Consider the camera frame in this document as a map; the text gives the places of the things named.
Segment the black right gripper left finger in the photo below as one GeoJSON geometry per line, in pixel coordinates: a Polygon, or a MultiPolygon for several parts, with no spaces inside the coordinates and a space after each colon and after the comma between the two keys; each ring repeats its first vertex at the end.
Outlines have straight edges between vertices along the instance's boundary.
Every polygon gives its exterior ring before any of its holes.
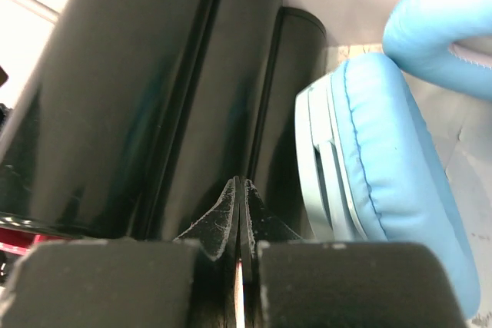
{"type": "Polygon", "coordinates": [[[238,178],[171,241],[56,240],[15,262],[3,327],[233,327],[238,178]]]}

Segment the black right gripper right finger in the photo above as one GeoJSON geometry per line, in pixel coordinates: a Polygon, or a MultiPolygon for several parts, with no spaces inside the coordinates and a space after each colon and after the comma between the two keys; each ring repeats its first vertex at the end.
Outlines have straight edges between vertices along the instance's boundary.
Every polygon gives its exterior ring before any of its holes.
{"type": "Polygon", "coordinates": [[[247,327],[463,327],[444,269],[424,246],[305,240],[238,182],[247,327]]]}

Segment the black pink drawer organizer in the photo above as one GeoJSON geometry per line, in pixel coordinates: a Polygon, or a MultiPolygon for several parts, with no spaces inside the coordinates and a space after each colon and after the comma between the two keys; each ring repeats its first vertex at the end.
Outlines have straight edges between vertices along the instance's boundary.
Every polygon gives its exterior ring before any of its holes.
{"type": "Polygon", "coordinates": [[[296,95],[327,35],[284,0],[68,0],[1,128],[1,274],[40,237],[172,240],[230,179],[311,237],[296,95]]]}

